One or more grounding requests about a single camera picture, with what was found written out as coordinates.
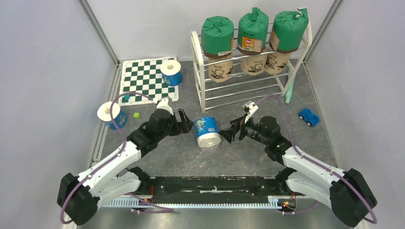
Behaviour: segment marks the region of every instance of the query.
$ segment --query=cartoon print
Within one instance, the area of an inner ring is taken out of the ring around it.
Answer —
[[[268,58],[267,58],[266,64],[267,64],[267,66],[269,66],[269,68],[274,69],[274,65],[275,65],[276,63],[277,63],[277,62],[276,62],[275,59],[273,59],[273,58],[271,58],[271,57],[268,57]]]
[[[202,118],[201,120],[197,120],[195,122],[195,128],[197,129],[198,133],[204,132],[205,131],[205,121]]]
[[[118,122],[119,122],[120,125],[122,125],[125,122],[125,115],[121,115]]]
[[[283,69],[287,66],[287,62],[286,63],[282,63],[280,66],[277,66],[277,68],[279,69]]]
[[[232,74],[232,70],[233,70],[234,68],[232,67],[231,69],[229,69],[229,72],[227,73],[227,75],[230,75],[230,74]]]
[[[253,50],[253,42],[249,39],[245,40],[245,49],[246,50]]]
[[[221,69],[213,70],[213,73],[211,74],[212,77],[215,79],[223,79],[224,78],[224,71]]]
[[[249,70],[249,72],[258,73],[262,70],[262,66],[263,66],[262,63],[258,63],[258,64],[255,64],[254,66],[250,66],[251,69]]]
[[[169,79],[168,79],[167,76],[163,76],[162,78],[163,78],[163,81],[164,81],[167,85],[170,85],[170,81],[169,81]]]

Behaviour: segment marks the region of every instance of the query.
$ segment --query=gray floor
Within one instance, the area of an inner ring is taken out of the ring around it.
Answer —
[[[176,110],[184,108],[191,120],[204,115],[210,115],[217,119],[220,129],[228,128],[229,121],[244,114],[241,105],[243,103],[228,105],[210,110],[207,114],[202,114],[195,89],[194,75],[191,62],[182,62],[183,83],[180,85],[180,99],[172,103]],[[234,83],[242,80],[249,80],[252,77],[244,76],[230,79],[222,84]],[[268,85],[275,83],[275,80],[261,81],[259,84]],[[249,87],[258,86],[249,84],[233,90],[248,90]],[[269,94],[277,92],[277,88],[270,88],[250,94],[251,97],[258,94]],[[208,94],[207,97],[217,96],[219,92]],[[241,95],[229,96],[219,102],[242,99]],[[323,128],[322,121],[316,127],[309,127],[299,120],[297,114],[303,108],[310,108],[314,113],[319,114],[314,95],[310,88],[308,77],[303,67],[298,71],[294,93],[291,103],[285,106],[288,121],[291,124],[292,134],[296,144],[305,152],[316,158],[335,165],[332,152]],[[128,123],[124,127],[124,132],[128,135],[135,130],[142,122],[148,120],[149,115],[154,111],[153,105],[124,106],[124,111],[128,115]],[[141,113],[140,119],[134,119],[133,113]],[[264,101],[260,106],[254,119],[257,122],[265,115],[275,116],[281,126],[281,132],[286,134],[286,126],[282,117],[281,109],[274,98]],[[121,144],[121,139],[116,131],[108,130],[102,156],[110,154]],[[157,149],[150,152],[138,162],[130,167],[140,166],[151,176],[264,176],[276,175],[283,166],[271,161],[264,153],[264,146],[251,139],[236,141],[230,145],[226,141],[214,150],[202,150],[197,146],[194,130],[190,134],[167,137],[163,139]],[[306,208],[313,200],[300,201],[299,209]],[[313,229],[329,228],[341,229],[349,228],[341,223],[326,206],[319,204],[316,208],[295,216],[282,216],[274,210],[259,209],[176,209],[171,214],[153,214],[137,216],[130,213],[125,208],[101,208],[98,213],[88,223],[81,228],[291,228],[291,229]]]
[[[228,128],[230,120],[244,114],[241,108],[243,102],[215,108],[209,110],[206,114],[201,113],[195,89],[192,62],[181,62],[181,64],[183,83],[179,86],[180,98],[178,101],[172,102],[172,108],[175,110],[183,108],[191,120],[205,115],[213,116],[216,118],[220,129]],[[260,76],[261,75],[231,78],[222,84],[249,80],[252,79],[252,77]],[[213,91],[214,93],[208,94],[207,97],[228,94],[234,91],[243,91],[249,89],[249,87],[263,86],[266,83],[275,83],[275,80],[270,79],[256,82],[256,84],[252,83],[249,85],[243,84],[242,86],[229,87],[225,91]],[[207,84],[207,88],[215,85],[219,85],[219,83],[210,82],[210,85]],[[213,102],[217,104],[219,102],[224,103],[251,97],[252,95],[269,94],[277,90],[279,89],[273,87],[255,91],[250,94],[229,96],[221,98],[221,101],[214,100]],[[314,113],[319,114],[308,77],[303,67],[300,67],[295,79],[291,102],[285,105],[294,141],[305,152],[325,163],[335,165],[322,121],[316,127],[309,127],[305,122],[299,120],[297,116],[298,112],[306,107],[310,108]],[[137,129],[141,123],[147,121],[150,114],[155,110],[155,106],[151,104],[123,106],[122,108],[129,117],[127,124],[123,128],[123,131],[127,135]],[[141,118],[133,118],[134,112],[139,112]],[[270,98],[259,106],[259,110],[254,115],[255,122],[258,122],[258,120],[265,115],[276,117],[281,126],[282,134],[287,136],[284,118],[276,99]],[[121,144],[121,141],[120,135],[116,131],[108,130],[102,157],[113,152]],[[212,150],[200,149],[197,145],[194,130],[189,134],[166,137],[159,143],[157,149],[153,150],[130,167],[134,166],[141,167],[151,176],[263,176],[276,175],[278,171],[283,169],[283,166],[273,162],[266,156],[262,144],[248,138],[243,141],[235,141],[232,145],[223,140],[216,149]]]

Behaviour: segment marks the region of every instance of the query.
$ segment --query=white wall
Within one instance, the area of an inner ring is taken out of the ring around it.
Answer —
[[[270,21],[281,11],[308,7],[315,36],[333,3],[333,0],[88,1],[121,60],[162,56],[191,60],[190,31],[200,33],[205,19],[216,15],[230,18],[237,27],[239,19],[252,12],[252,7],[259,7]]]
[[[343,1],[309,60],[342,168],[362,172],[377,225],[405,224],[404,1]]]
[[[0,228],[57,229],[114,66],[76,0],[0,2]]]

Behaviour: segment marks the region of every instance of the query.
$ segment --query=paper roll with blue wrapper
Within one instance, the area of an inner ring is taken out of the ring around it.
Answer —
[[[160,66],[163,81],[170,87],[182,83],[183,75],[181,74],[181,65],[178,61],[167,60]]]
[[[202,117],[194,121],[195,134],[198,146],[208,148],[217,146],[221,142],[218,125],[213,117]]]
[[[113,122],[111,121],[111,116],[110,116],[110,107],[111,107],[112,102],[106,102],[105,104],[102,104],[98,111],[97,111],[97,116],[101,121],[108,126],[108,128],[112,130],[116,130],[116,127],[114,126]],[[124,113],[124,111],[121,109],[121,107],[118,104],[113,105],[113,118],[118,127],[121,129],[125,126],[125,123],[127,123],[127,115]]]

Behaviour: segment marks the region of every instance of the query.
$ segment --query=scratch mark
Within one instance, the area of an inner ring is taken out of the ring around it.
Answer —
[[[336,124],[338,125],[339,134],[341,135],[341,137],[342,137],[342,139],[343,139],[342,142],[344,142],[345,146],[348,147],[349,145],[346,143],[346,139],[344,138],[344,136],[343,136],[343,134],[342,134],[341,126],[339,125],[339,123],[336,123]]]
[[[353,78],[353,74],[352,74],[352,72],[350,71],[349,61],[347,60],[347,58],[346,58],[346,67],[347,67],[347,70],[349,70],[349,75],[350,75],[350,77]]]
[[[197,166],[200,167],[200,168],[202,168],[202,167],[205,166],[205,163],[206,163],[206,161],[204,161],[204,162],[202,163],[202,165],[194,165],[194,166],[191,166],[191,168],[190,168],[189,172],[186,174],[186,176],[188,176],[188,175],[190,174],[192,168],[197,167]]]
[[[344,88],[344,85],[341,83],[341,85],[342,85],[342,87],[343,87],[343,90],[344,90],[344,92],[346,93],[346,89]]]
[[[260,158],[260,164],[262,164],[263,160],[265,159],[265,156],[267,156],[267,154],[264,154],[264,155]]]
[[[258,171],[260,171],[260,170],[266,170],[266,169],[267,169],[267,168],[258,169],[258,170],[255,171],[255,173],[254,173],[253,175],[256,176],[256,173],[257,173]]]

